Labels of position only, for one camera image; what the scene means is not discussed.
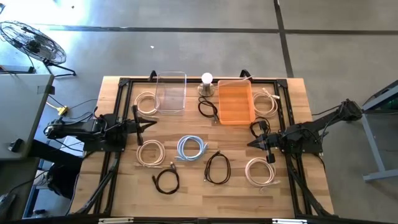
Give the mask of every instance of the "fan stand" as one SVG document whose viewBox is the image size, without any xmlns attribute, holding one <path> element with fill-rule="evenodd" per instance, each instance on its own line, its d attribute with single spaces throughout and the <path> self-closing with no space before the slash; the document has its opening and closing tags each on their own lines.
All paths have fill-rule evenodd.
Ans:
<svg viewBox="0 0 398 224">
<path fill-rule="evenodd" d="M 71 73 L 62 74 L 62 75 L 54 75 L 54 77 L 65 77 L 65 76 L 69 76 L 69 75 L 76 76 L 76 72 L 74 70 L 69 69 L 69 68 L 65 68 L 65 67 L 57 65 L 57 64 L 54 64 L 54 63 L 52 63 L 51 61 L 49 61 L 47 59 L 43 60 L 43 64 L 46 67 L 46 69 L 50 72 L 51 75 L 54 75 L 54 74 L 51 72 L 49 66 L 55 66 L 55 67 L 62 68 L 64 70 L 66 70 L 66 71 L 71 72 Z"/>
</svg>

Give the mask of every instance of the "clear plastic container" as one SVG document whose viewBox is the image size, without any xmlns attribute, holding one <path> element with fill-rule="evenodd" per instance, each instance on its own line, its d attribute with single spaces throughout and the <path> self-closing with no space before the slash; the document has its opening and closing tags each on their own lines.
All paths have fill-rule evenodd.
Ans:
<svg viewBox="0 0 398 224">
<path fill-rule="evenodd" d="M 163 114 L 182 114 L 187 94 L 187 74 L 160 72 L 157 75 L 155 108 Z"/>
<path fill-rule="evenodd" d="M 218 81 L 221 124 L 250 124 L 256 118 L 249 80 Z"/>
</svg>

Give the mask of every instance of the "wooden table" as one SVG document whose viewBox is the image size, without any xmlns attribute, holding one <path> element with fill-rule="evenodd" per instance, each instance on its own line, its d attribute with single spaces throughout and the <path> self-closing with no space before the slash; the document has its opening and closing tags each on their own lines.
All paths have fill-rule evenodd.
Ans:
<svg viewBox="0 0 398 224">
<path fill-rule="evenodd" d="M 120 77 L 104 77 L 98 97 L 97 115 L 112 113 L 118 82 Z M 312 116 L 308 105 L 304 81 L 301 78 L 288 78 L 290 99 L 292 102 L 296 123 L 311 121 Z M 276 158 L 276 180 L 280 183 L 267 187 L 262 192 L 253 187 L 246 180 L 244 168 L 253 157 L 265 157 L 266 153 L 260 149 L 247 147 L 246 144 L 254 137 L 248 125 L 226 126 L 215 124 L 212 119 L 202 116 L 198 111 L 197 83 L 187 83 L 187 98 L 185 112 L 182 116 L 162 116 L 154 126 L 146 129 L 142 134 L 144 140 L 156 139 L 166 148 L 163 168 L 169 168 L 174 162 L 180 175 L 180 189 L 173 195 L 164 195 L 156 191 L 152 182 L 152 175 L 157 176 L 161 169 L 144 168 L 137 163 L 136 135 L 130 134 L 126 151 L 122 154 L 116 184 L 112 216 L 124 217 L 240 217 L 240 218 L 289 218 L 294 217 L 292 199 L 290 196 L 289 180 L 284 156 L 273 150 Z M 253 84 L 253 92 L 266 87 L 270 93 L 273 86 L 268 84 Z M 155 92 L 155 83 L 135 83 L 133 86 L 130 105 L 133 105 L 138 94 L 143 91 Z M 217 91 L 209 98 L 217 106 Z M 143 101 L 141 106 L 153 108 L 153 102 Z M 256 106 L 267 108 L 266 100 L 256 103 Z M 278 131 L 279 119 L 275 116 L 269 119 L 271 131 Z M 201 137 L 209 144 L 205 155 L 193 162 L 176 161 L 177 142 L 187 134 Z M 188 142 L 185 153 L 195 155 L 198 151 L 197 143 Z M 207 160 L 220 150 L 229 158 L 231 163 L 231 178 L 224 185 L 214 185 L 204 182 L 204 170 Z M 149 146 L 142 153 L 145 161 L 154 161 L 159 155 L 154 147 Z M 97 187 L 104 153 L 96 152 L 87 158 L 81 167 L 75 199 L 71 212 L 77 211 L 88 200 Z M 333 213 L 326 175 L 319 158 L 304 154 L 303 164 L 307 184 L 310 190 L 324 208 Z M 257 180 L 265 180 L 268 171 L 260 164 L 255 164 L 251 174 Z M 226 175 L 226 164 L 223 158 L 213 161 L 211 177 L 213 180 L 223 180 Z M 160 180 L 164 190 L 175 187 L 175 177 L 166 173 Z M 299 200 L 302 204 L 301 191 Z M 107 193 L 104 194 L 102 208 L 106 204 Z"/>
</svg>

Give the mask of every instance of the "electric fan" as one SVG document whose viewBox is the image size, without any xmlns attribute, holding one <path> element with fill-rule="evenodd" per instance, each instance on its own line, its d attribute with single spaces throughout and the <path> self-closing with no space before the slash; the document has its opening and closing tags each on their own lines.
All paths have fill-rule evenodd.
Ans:
<svg viewBox="0 0 398 224">
<path fill-rule="evenodd" d="M 49 66 L 55 66 L 71 72 L 55 75 L 56 77 L 76 75 L 75 71 L 60 66 L 67 60 L 67 55 L 61 46 L 39 30 L 21 22 L 5 21 L 0 22 L 0 34 L 4 40 L 25 53 L 29 59 L 32 57 L 43 62 L 50 74 L 52 72 Z"/>
</svg>

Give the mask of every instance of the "gray table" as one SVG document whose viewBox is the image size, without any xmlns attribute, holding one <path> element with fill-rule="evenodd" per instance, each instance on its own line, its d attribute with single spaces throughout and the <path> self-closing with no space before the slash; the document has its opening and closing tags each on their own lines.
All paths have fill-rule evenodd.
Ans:
<svg viewBox="0 0 398 224">
<path fill-rule="evenodd" d="M 35 177 L 39 158 L 27 157 L 39 125 L 53 75 L 0 75 L 0 194 Z M 10 142 L 21 138 L 17 152 L 8 150 Z M 21 219 L 32 183 L 15 191 L 17 195 L 9 218 Z"/>
</svg>

